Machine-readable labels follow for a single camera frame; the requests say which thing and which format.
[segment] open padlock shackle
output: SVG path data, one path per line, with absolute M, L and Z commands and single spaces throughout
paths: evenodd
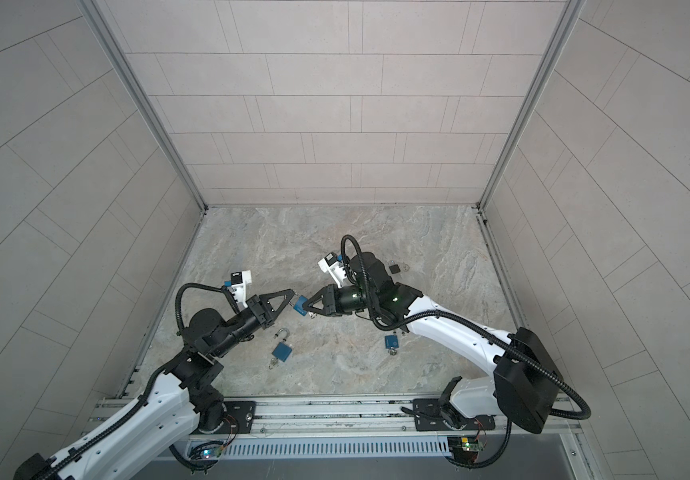
M 279 335 L 281 335 L 281 332 L 286 332 L 287 334 L 283 336 L 281 339 L 283 342 L 287 341 L 287 338 L 289 338 L 289 329 L 284 327 L 281 330 L 277 331 L 275 335 L 273 335 L 273 338 L 277 338 Z

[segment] metal corner post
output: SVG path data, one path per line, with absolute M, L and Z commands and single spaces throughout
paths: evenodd
M 518 116 L 513 123 L 513 128 L 511 128 L 510 133 L 508 133 L 508 139 L 505 141 L 505 146 L 503 151 L 499 155 L 499 159 L 494 166 L 492 176 L 486 183 L 484 188 L 483 196 L 479 202 L 479 209 L 485 212 L 486 207 L 489 206 L 489 202 L 492 200 L 492 195 L 494 194 L 494 189 L 499 182 L 499 179 L 503 176 L 503 171 L 507 165 L 510 158 L 513 156 L 515 151 L 515 146 L 518 144 L 518 140 L 523 134 L 524 128 L 526 127 L 526 122 L 529 116 L 534 111 L 537 106 L 537 101 L 544 90 L 545 85 L 548 83 L 548 78 L 550 77 L 553 68 L 555 67 L 558 57 L 561 54 L 561 49 L 566 44 L 571 29 L 577 22 L 577 18 L 580 13 L 580 8 L 584 4 L 584 0 L 568 0 L 564 6 L 564 10 L 561 12 L 561 17 L 558 19 L 558 23 L 555 25 L 555 30 L 551 35 L 548 47 L 545 49 L 545 53 L 542 56 L 542 61 L 537 68 L 537 73 L 534 74 L 532 78 L 532 84 L 529 85 L 529 90 L 524 97 L 524 103 L 521 105 L 521 109 L 518 111 Z
M 203 213 L 206 208 L 206 202 L 201 196 L 201 192 L 198 191 L 193 179 L 185 168 L 180 155 L 177 153 L 172 140 L 164 129 L 164 125 L 158 118 L 156 111 L 153 109 L 150 101 L 148 101 L 148 96 L 142 91 L 142 86 L 139 80 L 132 71 L 132 67 L 126 60 L 124 52 L 122 52 L 119 43 L 110 31 L 110 27 L 106 22 L 105 18 L 102 16 L 100 9 L 97 7 L 95 0 L 76 0 L 79 5 L 81 13 L 84 15 L 86 23 L 89 24 L 90 29 L 94 33 L 97 41 L 100 43 L 102 50 L 105 51 L 108 59 L 110 60 L 111 66 L 116 73 L 119 75 L 121 82 L 124 84 L 126 91 L 129 92 L 129 96 L 132 97 L 132 101 L 137 105 L 137 110 L 142 115 L 142 119 L 150 128 L 153 137 L 156 142 L 161 147 L 164 155 L 172 163 L 172 166 L 177 171 L 177 175 L 182 178 L 185 182 L 187 188 L 191 191 L 198 208 L 201 209 Z

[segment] tiled wall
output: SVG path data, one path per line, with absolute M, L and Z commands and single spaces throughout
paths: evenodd
M 564 7 L 98 3 L 208 204 L 478 201 Z
M 589 0 L 493 198 L 606 476 L 690 478 L 690 1 Z
M 198 217 L 76 4 L 1 1 L 0 478 L 120 388 Z

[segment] beige tile wall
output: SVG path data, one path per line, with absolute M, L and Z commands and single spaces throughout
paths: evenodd
M 588 0 L 493 199 L 606 477 L 690 477 L 690 2 Z
M 199 216 L 73 0 L 0 2 L 0 478 L 122 388 Z
M 212 204 L 477 202 L 564 7 L 99 4 Z

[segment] stone floor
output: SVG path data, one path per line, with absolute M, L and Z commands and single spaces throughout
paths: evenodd
M 310 296 L 332 283 L 317 262 L 339 251 L 344 234 L 385 264 L 407 264 L 408 271 L 393 276 L 396 282 L 476 322 L 514 329 L 469 206 L 213 208 L 177 284 L 221 285 L 231 272 L 251 270 L 250 295 L 292 288 Z M 146 354 L 142 379 L 181 349 L 173 304 L 170 299 Z M 208 306 L 232 316 L 221 294 L 189 290 L 182 301 L 185 321 Z M 273 334 L 282 327 L 291 331 L 293 351 L 269 370 L 278 343 Z M 384 335 L 355 316 L 312 319 L 287 307 L 271 329 L 220 360 L 225 369 L 214 386 L 225 396 L 438 392 L 454 376 L 483 376 L 470 361 L 412 333 L 399 333 L 398 354 L 389 356 Z

